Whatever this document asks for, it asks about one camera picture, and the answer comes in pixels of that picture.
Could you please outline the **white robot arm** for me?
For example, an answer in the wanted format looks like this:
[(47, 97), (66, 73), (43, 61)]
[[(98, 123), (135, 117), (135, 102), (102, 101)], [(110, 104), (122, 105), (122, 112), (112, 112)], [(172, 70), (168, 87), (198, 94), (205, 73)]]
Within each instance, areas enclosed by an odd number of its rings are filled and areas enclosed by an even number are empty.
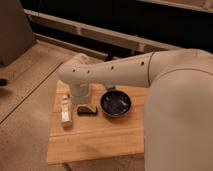
[(97, 64), (80, 53), (59, 78), (77, 103), (87, 102), (90, 83), (148, 88), (145, 171), (213, 171), (213, 53), (177, 49)]

